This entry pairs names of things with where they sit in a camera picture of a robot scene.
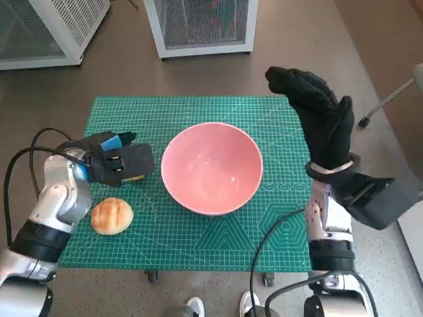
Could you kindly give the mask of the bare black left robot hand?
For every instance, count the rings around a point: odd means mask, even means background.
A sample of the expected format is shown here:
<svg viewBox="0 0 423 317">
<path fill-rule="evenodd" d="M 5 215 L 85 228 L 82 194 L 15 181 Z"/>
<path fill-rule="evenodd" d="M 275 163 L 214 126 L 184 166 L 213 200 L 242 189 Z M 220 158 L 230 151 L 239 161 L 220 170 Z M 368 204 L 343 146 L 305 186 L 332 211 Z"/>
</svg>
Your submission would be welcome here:
<svg viewBox="0 0 423 317">
<path fill-rule="evenodd" d="M 81 142 L 83 143 L 83 148 L 87 151 L 87 153 L 96 153 L 131 145 L 136 136 L 137 133 L 131 131 L 123 133 L 106 131 L 86 137 Z"/>
</svg>

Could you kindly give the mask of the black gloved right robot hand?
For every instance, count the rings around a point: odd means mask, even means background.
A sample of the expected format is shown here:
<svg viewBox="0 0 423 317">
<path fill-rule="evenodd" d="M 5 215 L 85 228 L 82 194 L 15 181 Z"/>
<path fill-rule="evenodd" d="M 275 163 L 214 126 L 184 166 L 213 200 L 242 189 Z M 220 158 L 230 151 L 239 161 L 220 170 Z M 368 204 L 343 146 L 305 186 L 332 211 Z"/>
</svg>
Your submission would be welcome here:
<svg viewBox="0 0 423 317">
<path fill-rule="evenodd" d="M 297 113 L 311 162 L 326 170 L 349 163 L 352 98 L 337 99 L 325 80 L 300 69 L 271 66 L 265 77 L 270 91 L 286 96 Z"/>
</svg>

